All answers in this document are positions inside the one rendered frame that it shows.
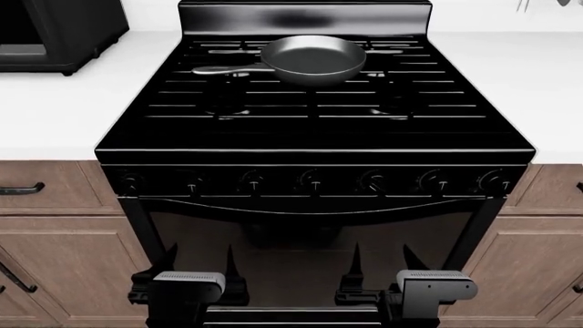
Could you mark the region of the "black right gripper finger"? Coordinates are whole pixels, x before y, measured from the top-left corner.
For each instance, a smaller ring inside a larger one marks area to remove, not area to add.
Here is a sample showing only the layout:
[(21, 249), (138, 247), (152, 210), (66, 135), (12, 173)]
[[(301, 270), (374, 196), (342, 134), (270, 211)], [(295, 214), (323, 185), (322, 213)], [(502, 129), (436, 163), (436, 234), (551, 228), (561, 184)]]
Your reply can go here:
[(360, 248), (359, 244), (356, 244), (350, 270), (342, 277), (342, 290), (348, 292), (360, 291), (363, 288), (363, 279)]
[(429, 270), (429, 267), (427, 267), (407, 245), (403, 245), (403, 254), (407, 270)]

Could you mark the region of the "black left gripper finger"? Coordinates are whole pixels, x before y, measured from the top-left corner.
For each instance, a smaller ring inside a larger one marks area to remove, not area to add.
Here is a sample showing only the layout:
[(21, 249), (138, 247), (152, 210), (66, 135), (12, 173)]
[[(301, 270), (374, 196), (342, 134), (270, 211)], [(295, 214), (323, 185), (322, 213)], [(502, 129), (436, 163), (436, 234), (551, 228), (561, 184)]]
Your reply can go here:
[(226, 264), (226, 271), (224, 272), (225, 278), (227, 283), (239, 283), (245, 284), (246, 280), (243, 278), (237, 269), (237, 265), (235, 263), (234, 254), (231, 245), (229, 245), (227, 251), (227, 264)]
[(175, 243), (172, 247), (164, 253), (164, 255), (154, 262), (151, 267), (142, 272), (136, 272), (133, 276), (157, 276), (162, 272), (173, 272), (174, 261), (178, 253), (178, 244)]

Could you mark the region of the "black stove knob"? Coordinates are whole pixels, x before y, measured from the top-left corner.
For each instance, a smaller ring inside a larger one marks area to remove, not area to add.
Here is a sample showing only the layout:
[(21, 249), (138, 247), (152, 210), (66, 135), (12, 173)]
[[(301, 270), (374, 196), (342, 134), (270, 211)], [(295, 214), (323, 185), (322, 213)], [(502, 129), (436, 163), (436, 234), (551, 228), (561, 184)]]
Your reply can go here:
[(139, 174), (124, 172), (120, 176), (119, 185), (124, 195), (137, 194), (143, 187), (143, 179)]
[(372, 169), (366, 171), (359, 180), (361, 190), (369, 193), (384, 195), (387, 193), (387, 182), (383, 171)]
[(489, 171), (478, 180), (478, 187), (488, 193), (506, 193), (511, 180), (502, 169)]
[(256, 194), (261, 192), (264, 184), (264, 177), (260, 171), (247, 171), (240, 178), (240, 191), (242, 193)]
[(451, 187), (451, 180), (440, 169), (426, 172), (418, 180), (420, 190), (426, 193), (445, 193)]
[(198, 197), (205, 190), (206, 179), (197, 172), (187, 172), (184, 175), (184, 183), (190, 196)]
[(324, 178), (322, 173), (318, 169), (310, 169), (304, 171), (299, 177), (300, 188), (305, 192), (312, 195), (318, 195), (321, 193), (322, 184)]

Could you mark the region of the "black gas stove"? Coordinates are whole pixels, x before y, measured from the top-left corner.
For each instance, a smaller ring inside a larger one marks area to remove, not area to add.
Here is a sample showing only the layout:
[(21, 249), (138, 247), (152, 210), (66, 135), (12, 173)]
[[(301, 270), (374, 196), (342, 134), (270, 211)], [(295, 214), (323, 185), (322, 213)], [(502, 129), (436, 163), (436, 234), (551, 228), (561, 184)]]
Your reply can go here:
[[(181, 39), (99, 141), (97, 160), (118, 201), (186, 196), (187, 172), (206, 179), (200, 196), (507, 197), (535, 147), (430, 42), (431, 0), (180, 0)], [(303, 87), (271, 73), (199, 76), (195, 67), (261, 62), (270, 42), (299, 35), (339, 37), (360, 46), (360, 73), (329, 87)], [(321, 193), (305, 193), (304, 171), (318, 169)], [(360, 177), (384, 172), (387, 193), (361, 190)], [(440, 169), (442, 194), (418, 180)], [(506, 193), (478, 180), (502, 169)], [(260, 193), (240, 191), (260, 171)], [(143, 187), (124, 195), (120, 176)], [(374, 306), (382, 328), (440, 328), (455, 302)]]

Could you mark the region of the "black oven door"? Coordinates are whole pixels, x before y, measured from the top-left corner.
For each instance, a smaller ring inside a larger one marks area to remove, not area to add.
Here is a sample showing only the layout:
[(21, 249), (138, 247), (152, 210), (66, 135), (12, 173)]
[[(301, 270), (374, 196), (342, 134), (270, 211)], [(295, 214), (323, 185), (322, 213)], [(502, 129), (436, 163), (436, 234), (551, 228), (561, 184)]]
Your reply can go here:
[(504, 200), (474, 207), (432, 207), (341, 215), (290, 215), (200, 207), (152, 207), (119, 200), (154, 264), (178, 244), (175, 271), (225, 272), (231, 245), (249, 305), (327, 307), (359, 244), (365, 290), (385, 290), (407, 270), (407, 245), (429, 270), (462, 270)]

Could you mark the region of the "black robot torso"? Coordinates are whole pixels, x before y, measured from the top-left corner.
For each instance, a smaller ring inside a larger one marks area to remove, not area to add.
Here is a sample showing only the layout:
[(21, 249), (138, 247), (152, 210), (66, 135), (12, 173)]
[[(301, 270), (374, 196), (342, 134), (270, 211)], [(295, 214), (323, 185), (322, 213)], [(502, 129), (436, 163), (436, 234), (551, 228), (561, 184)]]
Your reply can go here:
[(204, 328), (382, 328), (374, 306), (239, 307), (211, 306)]

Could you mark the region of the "brown wooden cabinet door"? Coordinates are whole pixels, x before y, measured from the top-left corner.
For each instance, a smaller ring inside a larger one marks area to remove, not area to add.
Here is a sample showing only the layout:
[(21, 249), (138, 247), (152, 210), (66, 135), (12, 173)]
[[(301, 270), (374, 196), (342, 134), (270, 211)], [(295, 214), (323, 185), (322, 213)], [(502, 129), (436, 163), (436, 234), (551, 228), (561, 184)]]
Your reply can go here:
[(583, 328), (583, 216), (500, 216), (463, 272), (478, 295), (440, 328)]
[(150, 261), (123, 216), (0, 218), (0, 261), (61, 327), (145, 327), (147, 308), (127, 296)]

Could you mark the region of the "brown wooden drawer front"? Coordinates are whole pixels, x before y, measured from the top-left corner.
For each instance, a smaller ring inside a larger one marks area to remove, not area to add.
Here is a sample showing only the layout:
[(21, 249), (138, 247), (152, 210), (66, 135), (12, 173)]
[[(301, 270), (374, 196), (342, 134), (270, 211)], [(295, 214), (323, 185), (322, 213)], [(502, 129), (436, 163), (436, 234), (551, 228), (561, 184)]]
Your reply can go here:
[(583, 216), (583, 164), (531, 164), (501, 215)]
[(116, 194), (95, 160), (0, 160), (0, 188), (45, 186), (0, 195), (0, 215), (121, 215)]

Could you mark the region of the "dark grey frying pan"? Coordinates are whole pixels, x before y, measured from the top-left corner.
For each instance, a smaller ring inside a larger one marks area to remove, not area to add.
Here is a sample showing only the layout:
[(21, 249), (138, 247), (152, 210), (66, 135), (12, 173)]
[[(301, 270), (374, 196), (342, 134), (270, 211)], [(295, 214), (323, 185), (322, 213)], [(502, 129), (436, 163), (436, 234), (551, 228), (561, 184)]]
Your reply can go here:
[(199, 76), (232, 73), (271, 73), (280, 81), (303, 87), (329, 87), (353, 78), (367, 60), (366, 52), (339, 37), (299, 35), (270, 42), (261, 62), (237, 67), (195, 67)]

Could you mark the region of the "black microwave oven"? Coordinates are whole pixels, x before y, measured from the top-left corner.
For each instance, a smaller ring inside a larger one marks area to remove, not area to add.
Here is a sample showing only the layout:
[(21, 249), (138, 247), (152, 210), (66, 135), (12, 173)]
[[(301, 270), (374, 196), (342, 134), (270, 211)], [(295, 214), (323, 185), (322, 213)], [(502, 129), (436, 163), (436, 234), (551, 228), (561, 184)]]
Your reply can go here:
[(128, 30), (121, 0), (0, 0), (0, 73), (72, 76)]

